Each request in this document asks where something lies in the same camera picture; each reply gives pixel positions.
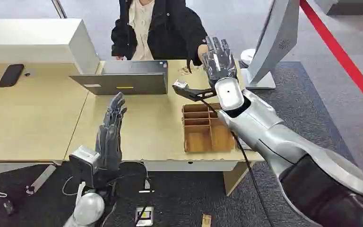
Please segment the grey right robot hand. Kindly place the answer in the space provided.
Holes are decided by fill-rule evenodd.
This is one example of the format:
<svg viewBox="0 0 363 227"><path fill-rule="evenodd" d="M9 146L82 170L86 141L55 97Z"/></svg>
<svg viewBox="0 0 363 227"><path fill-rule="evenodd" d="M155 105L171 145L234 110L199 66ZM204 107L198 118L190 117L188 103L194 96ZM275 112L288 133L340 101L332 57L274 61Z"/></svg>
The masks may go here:
<svg viewBox="0 0 363 227"><path fill-rule="evenodd" d="M203 65L209 85L215 89L215 84L223 78L237 79L237 68L229 45L225 39L206 37L208 52L203 54Z"/></svg>

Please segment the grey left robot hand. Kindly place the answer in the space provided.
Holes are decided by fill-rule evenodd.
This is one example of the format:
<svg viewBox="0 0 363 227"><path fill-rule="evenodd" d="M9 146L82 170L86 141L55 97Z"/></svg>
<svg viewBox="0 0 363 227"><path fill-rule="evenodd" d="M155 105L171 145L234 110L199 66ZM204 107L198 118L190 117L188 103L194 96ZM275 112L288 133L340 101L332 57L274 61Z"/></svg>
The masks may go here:
<svg viewBox="0 0 363 227"><path fill-rule="evenodd" d="M118 92L110 100L96 136L95 150L100 154L101 167L110 171L120 169L121 126L126 111L124 94Z"/></svg>

